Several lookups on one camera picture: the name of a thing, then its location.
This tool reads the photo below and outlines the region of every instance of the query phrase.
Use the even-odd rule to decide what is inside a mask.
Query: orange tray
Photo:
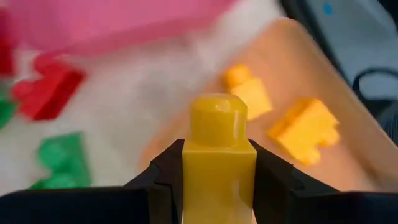
[[[379,128],[302,26],[281,19],[262,32],[231,64],[243,63],[261,77],[274,110],[248,123],[247,136],[308,175],[339,190],[397,190],[398,148]],[[203,92],[224,93],[221,75]],[[302,166],[266,135],[301,97],[321,99],[340,121],[341,141],[321,148],[321,163]],[[139,169],[178,138],[188,136],[188,105],[142,153]]]

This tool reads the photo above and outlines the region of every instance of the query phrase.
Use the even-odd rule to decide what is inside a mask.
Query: red lego brick
[[[33,121],[55,119],[84,80],[84,72],[52,58],[38,57],[34,68],[42,75],[35,81],[19,81],[12,95],[20,101],[18,113]]]

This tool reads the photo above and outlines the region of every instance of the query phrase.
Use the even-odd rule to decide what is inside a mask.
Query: plastic block
[[[52,175],[31,189],[88,187],[91,176],[83,152],[82,133],[56,136],[42,141],[38,157]]]
[[[245,65],[235,65],[225,74],[230,94],[240,97],[248,106],[248,120],[272,110],[266,89],[259,78],[253,77]]]
[[[8,97],[6,91],[0,90],[0,129],[14,116],[16,104]]]
[[[205,95],[192,103],[190,116],[183,222],[250,224],[257,152],[246,138],[247,107],[237,96]]]
[[[83,81],[85,74],[73,67],[38,57],[34,68],[42,75],[35,81],[22,80],[12,88],[19,102],[18,112],[33,121],[55,119]]]
[[[337,119],[317,99],[304,99],[268,131],[294,159],[304,165],[320,161],[317,146],[332,146],[339,140]]]

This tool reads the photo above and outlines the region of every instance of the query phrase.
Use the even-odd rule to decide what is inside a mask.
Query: gray surface
[[[350,85],[358,72],[382,66],[398,70],[394,21],[377,0],[307,0]],[[323,11],[332,6],[333,14]],[[365,96],[398,97],[398,78],[376,75],[361,82]]]

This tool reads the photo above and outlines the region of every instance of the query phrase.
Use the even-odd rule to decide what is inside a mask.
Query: yellow plastic block
[[[321,158],[317,146],[338,142],[337,125],[337,119],[320,100],[305,99],[294,105],[268,135],[294,159],[312,165]]]
[[[233,66],[224,78],[229,93],[240,97],[248,106],[248,120],[272,110],[264,85],[259,78],[253,77],[246,66]]]
[[[184,224],[250,224],[257,152],[237,96],[205,95],[190,108],[183,162]]]

